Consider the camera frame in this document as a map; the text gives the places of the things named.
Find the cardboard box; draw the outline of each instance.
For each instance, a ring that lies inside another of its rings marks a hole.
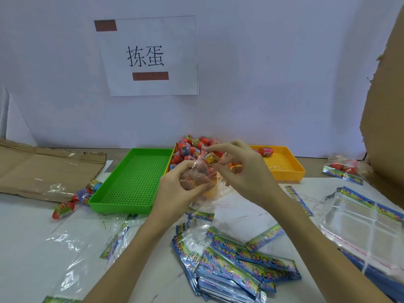
[[[106,163],[105,153],[32,147],[0,139],[0,193],[66,202]]]
[[[404,208],[404,7],[379,57],[360,130],[374,173],[366,180]]]

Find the green plastic basket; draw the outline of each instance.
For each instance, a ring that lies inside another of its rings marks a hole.
[[[98,213],[149,214],[173,149],[132,149],[88,201]]]

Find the person's left hand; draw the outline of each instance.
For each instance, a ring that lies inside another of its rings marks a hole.
[[[194,163],[193,160],[185,160],[160,179],[153,209],[148,220],[153,219],[154,223],[167,229],[187,211],[196,197],[214,187],[212,183],[201,184],[195,188],[185,185],[189,183],[188,181],[180,183],[180,181],[184,181],[181,180],[181,175],[183,173],[190,174],[191,170],[189,169]]]

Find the red rectangle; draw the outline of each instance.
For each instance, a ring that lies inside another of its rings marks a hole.
[[[115,20],[95,20],[94,24],[97,32],[117,31]]]
[[[169,79],[169,73],[166,72],[133,72],[134,81],[165,81]]]

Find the person's left arm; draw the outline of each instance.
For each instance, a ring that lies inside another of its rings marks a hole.
[[[153,209],[146,222],[82,303],[128,302],[147,260],[161,237],[184,214],[197,196],[212,188],[209,183],[189,191],[181,187],[181,174],[193,165],[194,161],[184,161],[160,179]]]

